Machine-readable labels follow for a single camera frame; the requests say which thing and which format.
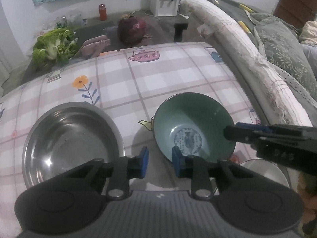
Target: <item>yellow stripe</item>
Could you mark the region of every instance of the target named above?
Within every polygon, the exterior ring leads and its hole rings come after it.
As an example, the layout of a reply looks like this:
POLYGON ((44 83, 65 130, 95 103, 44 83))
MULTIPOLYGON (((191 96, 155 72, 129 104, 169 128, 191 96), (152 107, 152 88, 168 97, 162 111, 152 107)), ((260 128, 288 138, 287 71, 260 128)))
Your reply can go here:
POLYGON ((238 24, 241 26, 241 28, 242 28, 246 33, 251 33, 251 31, 248 29, 248 27, 247 27, 242 21, 238 21, 238 24))
POLYGON ((249 13, 253 13, 254 11, 252 11, 249 7, 246 7, 243 4, 239 4, 239 8, 248 11, 249 13))

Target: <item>tablecloth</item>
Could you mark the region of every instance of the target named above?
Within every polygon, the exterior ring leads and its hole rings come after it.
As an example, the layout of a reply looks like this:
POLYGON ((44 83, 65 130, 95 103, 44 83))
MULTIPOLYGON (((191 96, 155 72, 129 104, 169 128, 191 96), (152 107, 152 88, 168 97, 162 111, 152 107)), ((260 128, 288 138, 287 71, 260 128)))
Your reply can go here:
MULTIPOLYGON (((14 202, 25 189, 22 175, 24 142, 37 119, 66 102, 95 104, 117 125, 126 155, 148 146, 144 179, 131 189, 190 189, 177 179, 151 132, 151 118, 160 104, 182 92, 197 92, 220 102, 234 122, 260 124, 259 117, 235 76, 217 51, 206 43, 171 43, 130 48, 72 64, 39 77, 0 98, 0 237, 16 237, 21 228, 14 202)), ((249 146, 237 143, 237 163, 256 158, 249 146)))

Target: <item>green bowl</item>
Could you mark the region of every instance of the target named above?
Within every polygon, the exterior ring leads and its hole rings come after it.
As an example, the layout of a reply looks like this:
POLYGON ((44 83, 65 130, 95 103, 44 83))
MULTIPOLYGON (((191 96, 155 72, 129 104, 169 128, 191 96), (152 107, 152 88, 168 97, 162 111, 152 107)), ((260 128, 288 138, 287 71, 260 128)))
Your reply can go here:
POLYGON ((234 122, 216 100, 199 93, 181 93, 158 108, 153 132, 157 145, 170 161, 172 148, 177 145, 185 156, 217 162, 231 157, 236 146, 223 135, 228 125, 234 122))

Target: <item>stainless steel bowl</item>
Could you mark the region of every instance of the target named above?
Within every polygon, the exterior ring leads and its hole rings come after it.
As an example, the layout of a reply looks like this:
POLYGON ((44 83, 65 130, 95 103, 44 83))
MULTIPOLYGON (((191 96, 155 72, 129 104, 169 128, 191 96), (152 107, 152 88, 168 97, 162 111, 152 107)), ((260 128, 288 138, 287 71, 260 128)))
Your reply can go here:
POLYGON ((105 162, 124 156, 120 132, 101 109, 71 102, 46 112, 32 127, 22 155, 27 188, 94 158, 105 162))

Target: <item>bowl rim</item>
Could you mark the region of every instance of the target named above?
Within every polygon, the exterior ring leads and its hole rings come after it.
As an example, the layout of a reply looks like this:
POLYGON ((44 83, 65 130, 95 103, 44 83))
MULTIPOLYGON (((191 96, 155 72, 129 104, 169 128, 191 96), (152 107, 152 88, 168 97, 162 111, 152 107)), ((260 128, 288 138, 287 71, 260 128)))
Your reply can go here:
MULTIPOLYGON (((168 157, 163 153, 162 149, 160 148, 160 146, 159 146, 159 144, 158 144, 158 142, 157 142, 157 140, 156 140, 156 134, 155 134, 155 119, 156 119, 156 117, 157 117, 158 111, 160 110, 160 108, 163 106, 164 103, 166 103, 168 100, 170 100, 170 99, 172 99, 172 98, 174 98, 174 97, 176 97, 176 96, 183 95, 183 94, 196 94, 196 95, 201 95, 201 96, 207 97, 208 99, 214 100, 216 103, 218 103, 218 104, 228 113, 228 115, 229 115, 229 117, 230 117, 230 119, 231 119, 231 123, 232 123, 232 125, 234 125, 234 121, 233 121, 233 119, 232 119, 232 116, 231 116, 230 113, 228 112, 228 110, 227 110, 222 104, 220 104, 217 100, 213 99, 213 98, 210 97, 210 96, 207 96, 207 95, 202 94, 202 93, 197 93, 197 92, 182 92, 182 93, 178 93, 178 94, 175 94, 175 95, 170 96, 169 98, 165 99, 164 102, 163 102, 162 104, 160 104, 160 106, 159 106, 158 109, 156 110, 155 115, 154 115, 154 117, 153 117, 153 128, 152 128, 152 132, 153 132, 153 135, 154 135, 155 143, 156 143, 157 147, 159 148, 159 150, 161 151, 161 153, 162 153, 162 154, 164 155, 164 157, 166 157, 167 159, 168 159, 168 157)), ((233 152, 234 152, 234 150, 235 150, 235 147, 236 147, 236 142, 235 142, 235 145, 234 145, 233 148, 232 148, 232 152, 230 153, 230 156, 228 157, 228 159, 233 155, 233 152)))
POLYGON ((56 112, 58 110, 61 109, 65 109, 65 108, 69 108, 69 107, 78 107, 78 108, 85 108, 88 110, 91 110, 95 113, 97 113, 98 115, 100 115, 106 122, 107 124, 110 126, 111 130, 113 131, 115 138, 118 142, 118 149, 119 149, 119 156, 123 157, 125 156, 125 149, 124 149, 124 143, 123 143, 123 138, 121 136, 121 133, 117 127, 117 125, 115 124, 115 122, 112 120, 112 118, 103 110, 101 110, 99 107, 95 106, 95 105, 91 105, 88 102, 67 102, 67 103, 63 103, 60 105, 57 105, 53 108, 51 108, 50 110, 48 110, 47 112, 45 112, 36 122, 35 124, 32 126, 32 128, 30 129, 24 146, 23 146, 23 152, 22 152, 22 174, 23 174, 23 179, 24 179, 24 183, 26 188, 31 188, 34 185, 36 185, 36 183, 34 183, 33 179, 30 177, 30 175, 28 174, 28 171, 26 170, 26 166, 27 166, 27 162, 26 162, 26 152, 27 152, 27 148, 28 148, 28 144, 30 142, 30 139, 35 131, 35 129, 38 127, 38 125, 45 119, 47 118, 49 115, 51 115, 53 112, 56 112))

